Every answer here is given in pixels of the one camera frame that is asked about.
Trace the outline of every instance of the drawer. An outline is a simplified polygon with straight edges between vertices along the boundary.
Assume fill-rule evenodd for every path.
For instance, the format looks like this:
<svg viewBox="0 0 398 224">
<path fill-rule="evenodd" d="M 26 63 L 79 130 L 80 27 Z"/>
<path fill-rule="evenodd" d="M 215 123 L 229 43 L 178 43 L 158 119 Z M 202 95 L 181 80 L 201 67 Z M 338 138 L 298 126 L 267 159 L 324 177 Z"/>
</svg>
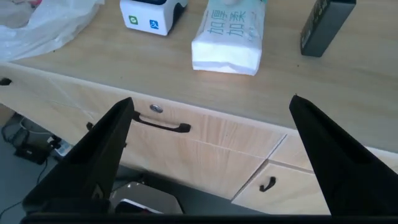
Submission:
<svg viewBox="0 0 398 224">
<path fill-rule="evenodd" d="M 265 192 L 260 186 L 273 187 Z M 329 209 L 314 174 L 269 162 L 236 196 L 233 204 L 278 215 L 329 215 Z"/>
<path fill-rule="evenodd" d="M 368 147 L 368 150 L 398 173 L 398 154 L 370 147 Z M 303 169 L 313 170 L 299 134 L 296 136 L 287 136 L 274 153 L 272 153 L 270 159 Z"/>
<path fill-rule="evenodd" d="M 66 94 L 62 93 L 43 71 L 19 65 L 0 65 L 0 79 L 2 78 L 8 78 L 12 82 L 9 86 L 0 86 L 0 88 L 15 88 L 44 100 L 73 105 Z"/>
<path fill-rule="evenodd" d="M 192 126 L 189 133 L 174 134 L 261 158 L 268 157 L 283 136 L 264 123 L 182 103 L 73 78 L 54 82 L 83 110 L 105 114 L 119 100 L 132 97 L 142 120 L 170 127 L 187 123 Z M 151 105 L 157 105 L 163 112 L 152 111 Z"/>
<path fill-rule="evenodd" d="M 0 87 L 0 102 L 29 118 L 51 133 L 76 144 L 86 133 L 86 123 L 92 118 L 78 108 L 44 101 L 15 88 Z"/>
<path fill-rule="evenodd" d="M 132 123 L 121 164 L 232 199 L 264 159 Z"/>
</svg>

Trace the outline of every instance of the green icon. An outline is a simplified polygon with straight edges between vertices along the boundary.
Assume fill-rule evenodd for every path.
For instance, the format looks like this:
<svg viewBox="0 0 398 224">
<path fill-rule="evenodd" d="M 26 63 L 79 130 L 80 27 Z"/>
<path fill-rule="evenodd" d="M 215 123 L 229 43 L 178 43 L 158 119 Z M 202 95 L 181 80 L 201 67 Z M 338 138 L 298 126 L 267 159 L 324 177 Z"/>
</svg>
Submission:
<svg viewBox="0 0 398 224">
<path fill-rule="evenodd" d="M 129 16 L 131 24 L 138 25 L 138 19 L 135 16 Z"/>
</svg>

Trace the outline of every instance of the silver object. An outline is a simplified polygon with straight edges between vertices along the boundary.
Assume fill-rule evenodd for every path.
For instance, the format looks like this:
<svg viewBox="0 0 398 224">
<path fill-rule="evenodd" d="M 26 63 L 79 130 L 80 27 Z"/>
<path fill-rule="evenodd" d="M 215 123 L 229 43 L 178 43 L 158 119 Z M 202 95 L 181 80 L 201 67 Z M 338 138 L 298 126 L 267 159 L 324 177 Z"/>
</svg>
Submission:
<svg viewBox="0 0 398 224">
<path fill-rule="evenodd" d="M 150 105 L 149 108 L 156 113 L 163 113 L 163 109 L 157 105 Z"/>
<path fill-rule="evenodd" d="M 183 214 L 180 204 L 173 195 L 138 182 L 130 182 L 115 190 L 109 200 L 114 208 L 120 202 L 127 202 L 153 213 Z"/>
</svg>

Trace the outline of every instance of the wood grain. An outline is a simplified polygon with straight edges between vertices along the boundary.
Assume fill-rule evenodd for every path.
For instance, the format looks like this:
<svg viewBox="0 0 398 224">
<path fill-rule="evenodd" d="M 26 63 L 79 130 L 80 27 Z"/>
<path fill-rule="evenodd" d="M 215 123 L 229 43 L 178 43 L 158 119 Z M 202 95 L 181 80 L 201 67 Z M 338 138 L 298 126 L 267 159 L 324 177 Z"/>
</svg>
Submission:
<svg viewBox="0 0 398 224">
<path fill-rule="evenodd" d="M 133 122 L 121 164 L 232 199 L 263 159 Z"/>
<path fill-rule="evenodd" d="M 131 91 L 83 83 L 79 80 L 52 79 L 52 81 L 72 99 L 74 104 L 85 111 L 105 114 L 118 101 L 132 97 L 135 110 L 140 112 L 141 119 L 145 121 L 172 128 L 178 127 L 181 123 L 192 126 L 189 133 L 171 134 L 261 158 L 267 158 L 283 136 L 281 132 L 275 132 L 271 128 L 247 124 L 245 119 L 231 120 L 228 119 L 230 116 L 223 113 L 203 113 L 192 106 L 182 106 L 160 98 L 143 98 Z M 163 112 L 153 112 L 150 109 L 151 105 L 161 107 Z"/>
<path fill-rule="evenodd" d="M 269 179 L 276 184 L 266 192 Z M 329 215 L 317 178 L 298 170 L 269 163 L 233 200 L 236 205 L 278 215 Z"/>
<path fill-rule="evenodd" d="M 16 88 L 2 86 L 0 102 L 70 144 L 76 144 L 87 133 L 87 122 L 93 122 L 88 113 L 78 108 L 44 101 Z"/>
<path fill-rule="evenodd" d="M 358 0 L 322 58 L 299 35 L 315 0 L 269 0 L 255 77 L 192 70 L 206 1 L 190 1 L 167 37 L 125 28 L 117 1 L 60 50 L 14 63 L 294 128 L 289 102 L 308 98 L 367 146 L 398 152 L 398 1 Z"/>
<path fill-rule="evenodd" d="M 44 100 L 75 106 L 49 79 L 45 72 L 23 66 L 0 66 L 0 79 L 9 78 L 12 83 L 1 88 L 16 88 L 26 95 L 34 95 Z"/>
<path fill-rule="evenodd" d="M 398 173 L 398 154 L 368 147 L 368 150 L 383 163 Z M 299 168 L 313 170 L 300 136 L 287 136 L 271 154 L 270 159 Z"/>
</svg>

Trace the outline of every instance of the desk surface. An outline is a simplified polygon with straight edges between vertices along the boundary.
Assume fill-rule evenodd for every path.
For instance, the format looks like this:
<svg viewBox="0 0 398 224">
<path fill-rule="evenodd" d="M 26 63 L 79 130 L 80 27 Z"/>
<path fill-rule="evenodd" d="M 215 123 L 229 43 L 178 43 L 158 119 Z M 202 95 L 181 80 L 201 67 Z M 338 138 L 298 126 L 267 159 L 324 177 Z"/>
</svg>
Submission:
<svg viewBox="0 0 398 224">
<path fill-rule="evenodd" d="M 313 101 L 368 146 L 398 152 L 398 1 L 358 0 L 322 58 L 303 57 L 315 0 L 269 0 L 255 77 L 192 70 L 206 1 L 191 0 L 168 37 L 125 28 L 119 1 L 55 52 L 14 63 L 294 128 L 289 101 Z"/>
</svg>

